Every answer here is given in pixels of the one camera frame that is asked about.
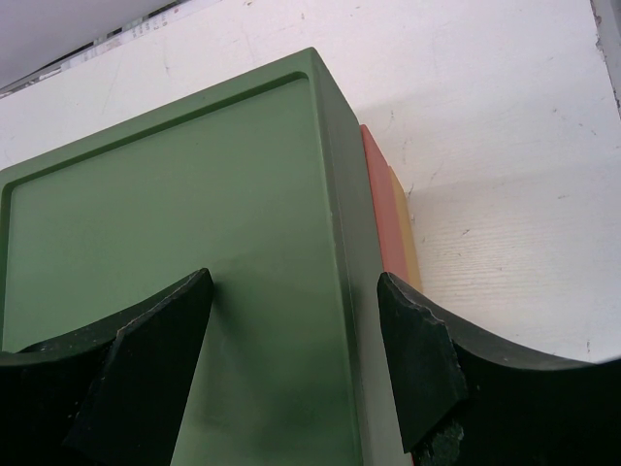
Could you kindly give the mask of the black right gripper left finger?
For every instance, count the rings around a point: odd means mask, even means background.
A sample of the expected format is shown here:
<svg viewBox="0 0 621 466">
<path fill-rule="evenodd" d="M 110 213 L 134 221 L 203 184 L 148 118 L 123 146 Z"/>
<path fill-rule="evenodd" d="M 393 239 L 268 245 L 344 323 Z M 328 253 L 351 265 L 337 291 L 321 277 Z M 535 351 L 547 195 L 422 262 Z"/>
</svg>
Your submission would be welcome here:
<svg viewBox="0 0 621 466">
<path fill-rule="evenodd" d="M 87 326 L 2 352 L 2 464 L 170 464 L 212 300 L 203 268 Z"/>
</svg>

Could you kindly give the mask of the salmon drawer box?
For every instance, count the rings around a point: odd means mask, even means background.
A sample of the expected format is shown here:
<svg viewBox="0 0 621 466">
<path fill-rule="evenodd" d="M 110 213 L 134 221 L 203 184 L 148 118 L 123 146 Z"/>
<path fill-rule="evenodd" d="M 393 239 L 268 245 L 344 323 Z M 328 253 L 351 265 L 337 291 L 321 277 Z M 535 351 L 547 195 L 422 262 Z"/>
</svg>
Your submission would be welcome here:
<svg viewBox="0 0 621 466">
<path fill-rule="evenodd" d="M 369 128 L 361 125 L 360 129 L 373 197 L 382 267 L 385 272 L 407 280 L 409 269 L 389 166 Z"/>
</svg>

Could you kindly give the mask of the yellow drawer box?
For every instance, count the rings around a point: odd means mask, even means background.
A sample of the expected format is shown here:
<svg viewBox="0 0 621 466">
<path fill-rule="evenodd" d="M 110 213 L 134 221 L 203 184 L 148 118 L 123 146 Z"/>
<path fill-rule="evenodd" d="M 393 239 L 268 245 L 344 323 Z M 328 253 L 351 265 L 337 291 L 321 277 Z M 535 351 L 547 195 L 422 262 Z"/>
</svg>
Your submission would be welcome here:
<svg viewBox="0 0 621 466">
<path fill-rule="evenodd" d="M 391 176 L 393 193 L 395 197 L 395 205 L 401 229 L 404 254 L 408 268 L 407 282 L 417 291 L 423 292 L 420 268 L 415 248 L 411 218 L 409 214 L 408 199 L 392 167 L 389 167 L 389 173 Z"/>
</svg>

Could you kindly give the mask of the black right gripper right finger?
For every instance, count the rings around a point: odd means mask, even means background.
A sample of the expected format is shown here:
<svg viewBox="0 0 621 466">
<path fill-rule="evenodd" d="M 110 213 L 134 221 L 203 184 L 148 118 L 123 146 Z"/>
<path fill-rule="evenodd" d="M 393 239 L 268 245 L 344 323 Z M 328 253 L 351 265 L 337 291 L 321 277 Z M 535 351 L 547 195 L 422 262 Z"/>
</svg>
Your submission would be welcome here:
<svg viewBox="0 0 621 466">
<path fill-rule="evenodd" d="M 620 362 L 530 349 L 391 273 L 380 327 L 404 451 L 417 465 L 616 465 Z"/>
</svg>

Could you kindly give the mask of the green drawer box shell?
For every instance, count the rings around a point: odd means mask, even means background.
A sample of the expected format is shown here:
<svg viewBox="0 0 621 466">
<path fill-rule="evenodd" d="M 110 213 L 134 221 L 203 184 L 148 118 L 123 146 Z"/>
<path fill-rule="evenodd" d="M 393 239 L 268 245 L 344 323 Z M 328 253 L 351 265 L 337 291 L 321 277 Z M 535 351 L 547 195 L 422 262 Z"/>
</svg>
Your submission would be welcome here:
<svg viewBox="0 0 621 466">
<path fill-rule="evenodd" d="M 301 50 L 1 173 L 1 347 L 206 268 L 176 465 L 408 465 L 359 122 Z"/>
</svg>

